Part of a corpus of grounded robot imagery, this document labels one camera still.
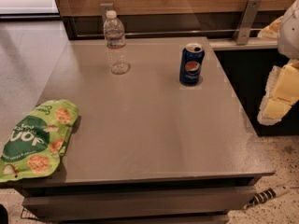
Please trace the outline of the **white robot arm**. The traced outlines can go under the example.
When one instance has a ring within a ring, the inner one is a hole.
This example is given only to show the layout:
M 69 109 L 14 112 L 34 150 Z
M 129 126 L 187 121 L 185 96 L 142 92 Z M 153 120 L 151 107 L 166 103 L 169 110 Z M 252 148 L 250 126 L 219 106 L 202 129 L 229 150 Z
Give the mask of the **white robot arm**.
M 299 101 L 299 0 L 259 33 L 259 37 L 274 35 L 278 52 L 289 61 L 282 67 L 274 65 L 268 75 L 257 116 L 259 123 L 266 126 L 280 122 Z

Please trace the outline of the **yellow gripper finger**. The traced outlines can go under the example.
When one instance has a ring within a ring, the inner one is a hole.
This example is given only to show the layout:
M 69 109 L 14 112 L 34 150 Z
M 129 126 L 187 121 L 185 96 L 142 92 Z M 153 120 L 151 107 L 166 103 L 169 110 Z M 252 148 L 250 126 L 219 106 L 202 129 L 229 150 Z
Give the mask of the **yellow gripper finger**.
M 262 125 L 274 125 L 280 122 L 298 101 L 299 61 L 290 59 L 282 67 L 274 65 L 269 73 L 257 120 Z
M 268 26 L 264 27 L 257 35 L 258 38 L 278 39 L 278 31 L 283 17 L 279 17 L 272 21 Z

